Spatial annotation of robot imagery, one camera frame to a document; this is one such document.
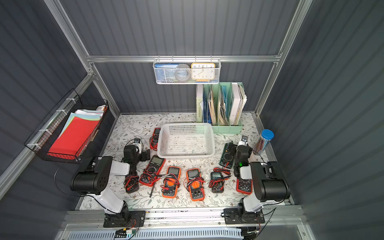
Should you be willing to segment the dark green multimeter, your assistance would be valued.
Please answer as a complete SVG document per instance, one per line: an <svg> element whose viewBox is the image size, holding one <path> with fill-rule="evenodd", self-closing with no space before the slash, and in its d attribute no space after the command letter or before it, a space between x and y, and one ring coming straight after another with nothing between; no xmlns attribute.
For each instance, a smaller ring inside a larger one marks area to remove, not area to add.
<svg viewBox="0 0 384 240"><path fill-rule="evenodd" d="M219 165L224 168L231 169L234 165L236 152L237 145L235 145L232 141L226 143L219 161Z"/></svg>

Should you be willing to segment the red ANENG multimeter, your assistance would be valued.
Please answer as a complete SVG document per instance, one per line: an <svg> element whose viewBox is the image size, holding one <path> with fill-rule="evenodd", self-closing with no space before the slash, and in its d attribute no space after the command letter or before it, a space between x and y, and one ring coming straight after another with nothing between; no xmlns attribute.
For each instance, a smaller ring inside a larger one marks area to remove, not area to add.
<svg viewBox="0 0 384 240"><path fill-rule="evenodd" d="M155 155L151 158L148 166L143 170L139 178L139 183L152 187L160 179L160 172L164 166L165 159Z"/></svg>

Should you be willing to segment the white plastic basket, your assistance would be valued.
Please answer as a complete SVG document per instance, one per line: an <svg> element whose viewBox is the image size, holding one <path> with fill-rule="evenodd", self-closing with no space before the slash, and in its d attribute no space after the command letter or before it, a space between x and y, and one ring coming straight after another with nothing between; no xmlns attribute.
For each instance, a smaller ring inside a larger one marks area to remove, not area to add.
<svg viewBox="0 0 384 240"><path fill-rule="evenodd" d="M163 159L209 158L215 154L213 128L208 123L169 123L161 127L157 154Z"/></svg>

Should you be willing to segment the orange multimeter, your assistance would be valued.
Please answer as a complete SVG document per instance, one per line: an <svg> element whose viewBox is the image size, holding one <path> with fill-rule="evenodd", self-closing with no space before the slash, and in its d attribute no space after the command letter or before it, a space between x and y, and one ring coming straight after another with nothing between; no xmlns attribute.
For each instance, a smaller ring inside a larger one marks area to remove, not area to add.
<svg viewBox="0 0 384 240"><path fill-rule="evenodd" d="M181 185L180 183L181 168L171 166L168 167L166 176L163 180L162 196L164 198L173 199L177 196L178 189Z"/></svg>
<svg viewBox="0 0 384 240"><path fill-rule="evenodd" d="M190 193L193 202L203 201L205 199L204 183L205 180L198 168L189 169L186 173L186 189Z"/></svg>

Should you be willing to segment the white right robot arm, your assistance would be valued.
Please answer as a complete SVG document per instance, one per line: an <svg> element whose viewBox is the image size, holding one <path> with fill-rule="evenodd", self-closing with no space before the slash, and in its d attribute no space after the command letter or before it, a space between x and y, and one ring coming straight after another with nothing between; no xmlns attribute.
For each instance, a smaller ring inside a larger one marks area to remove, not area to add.
<svg viewBox="0 0 384 240"><path fill-rule="evenodd" d="M250 147L238 146L234 161L237 190L249 193L238 204L240 218L249 218L263 206L278 205L291 196L285 176L276 161L250 162Z"/></svg>

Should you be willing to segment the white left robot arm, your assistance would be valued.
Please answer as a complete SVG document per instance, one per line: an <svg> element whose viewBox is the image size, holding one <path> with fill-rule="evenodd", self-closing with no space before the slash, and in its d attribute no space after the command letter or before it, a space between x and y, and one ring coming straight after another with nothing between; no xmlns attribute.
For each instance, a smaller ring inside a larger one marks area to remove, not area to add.
<svg viewBox="0 0 384 240"><path fill-rule="evenodd" d="M150 159L150 150L139 152L139 148L128 146L124 149L121 162L111 156L87 158L73 176L70 189L85 197L93 198L105 210L105 228L140 227L144 223L144 211L130 212L127 203L109 187L109 176L123 176L127 193L139 190L137 164Z"/></svg>

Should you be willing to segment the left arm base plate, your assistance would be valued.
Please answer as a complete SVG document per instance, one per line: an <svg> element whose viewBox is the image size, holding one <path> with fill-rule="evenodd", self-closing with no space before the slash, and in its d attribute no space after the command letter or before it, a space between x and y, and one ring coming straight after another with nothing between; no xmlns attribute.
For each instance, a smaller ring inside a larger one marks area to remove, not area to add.
<svg viewBox="0 0 384 240"><path fill-rule="evenodd" d="M131 211L120 214L105 214L104 228L138 228L145 222L146 211Z"/></svg>

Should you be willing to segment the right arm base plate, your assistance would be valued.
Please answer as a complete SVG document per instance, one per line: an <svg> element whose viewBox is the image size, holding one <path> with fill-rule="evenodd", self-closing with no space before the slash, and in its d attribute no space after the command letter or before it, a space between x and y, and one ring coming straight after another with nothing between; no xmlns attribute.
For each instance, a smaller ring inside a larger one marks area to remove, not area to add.
<svg viewBox="0 0 384 240"><path fill-rule="evenodd" d="M221 217L225 219L227 225L238 224L264 224L265 218L261 212L244 212L237 208L226 208L221 213Z"/></svg>

